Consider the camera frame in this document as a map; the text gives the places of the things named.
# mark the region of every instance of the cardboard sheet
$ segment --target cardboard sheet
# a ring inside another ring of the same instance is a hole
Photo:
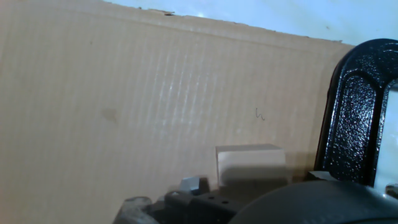
[[[215,146],[312,168],[351,48],[97,0],[0,0],[0,223],[111,223],[125,198],[217,184]]]

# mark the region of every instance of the black machine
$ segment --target black machine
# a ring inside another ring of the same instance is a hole
[[[339,62],[331,78],[315,172],[242,205],[210,193],[201,179],[189,192],[152,203],[127,199],[114,224],[398,223],[398,185],[375,191],[377,158],[389,90],[398,80],[398,41],[365,42]]]

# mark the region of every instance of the cardboard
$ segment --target cardboard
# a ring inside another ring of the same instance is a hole
[[[215,146],[313,166],[331,74],[352,46],[97,0],[0,0],[0,223],[111,223]]]

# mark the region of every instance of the small metal piece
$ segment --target small metal piece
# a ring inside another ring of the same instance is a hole
[[[386,194],[398,199],[398,184],[389,184],[386,187]]]
[[[310,171],[306,176],[306,180],[328,180],[328,181],[338,181],[330,175],[328,171]]]
[[[179,190],[196,196],[210,192],[210,187],[207,178],[196,176],[182,179]]]

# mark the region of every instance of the black metal tool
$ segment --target black metal tool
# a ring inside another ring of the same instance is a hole
[[[398,78],[398,41],[351,50],[331,78],[315,170],[373,186],[388,94]]]

